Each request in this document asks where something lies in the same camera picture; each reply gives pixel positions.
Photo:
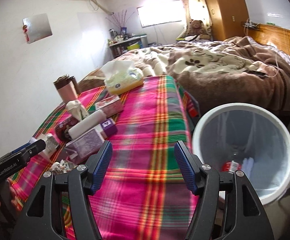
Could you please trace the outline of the person's left hand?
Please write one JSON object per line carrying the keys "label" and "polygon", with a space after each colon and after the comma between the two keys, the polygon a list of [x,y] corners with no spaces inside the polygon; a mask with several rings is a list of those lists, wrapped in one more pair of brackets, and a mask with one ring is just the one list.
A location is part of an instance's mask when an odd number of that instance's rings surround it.
{"label": "person's left hand", "polygon": [[13,228],[19,214],[17,193],[12,180],[7,178],[0,183],[0,226]]}

